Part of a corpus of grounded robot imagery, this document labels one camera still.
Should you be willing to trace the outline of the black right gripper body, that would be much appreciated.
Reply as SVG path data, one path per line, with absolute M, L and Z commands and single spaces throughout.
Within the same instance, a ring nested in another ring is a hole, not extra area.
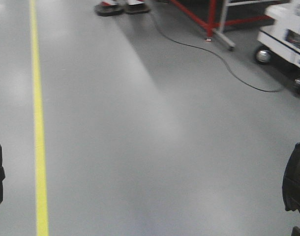
M 300 213 L 300 143 L 296 143 L 285 168 L 282 197 L 286 211 Z M 300 236 L 300 227 L 294 226 L 291 235 Z

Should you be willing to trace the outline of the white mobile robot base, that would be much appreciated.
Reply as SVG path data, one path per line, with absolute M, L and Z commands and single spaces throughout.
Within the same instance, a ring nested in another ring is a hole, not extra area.
M 291 0 L 289 3 L 270 5 L 265 14 L 274 23 L 261 27 L 258 41 L 262 44 L 254 52 L 254 59 L 258 64 L 269 64 L 272 55 L 286 60 L 298 70 L 294 78 L 293 88 L 300 92 L 300 0 Z

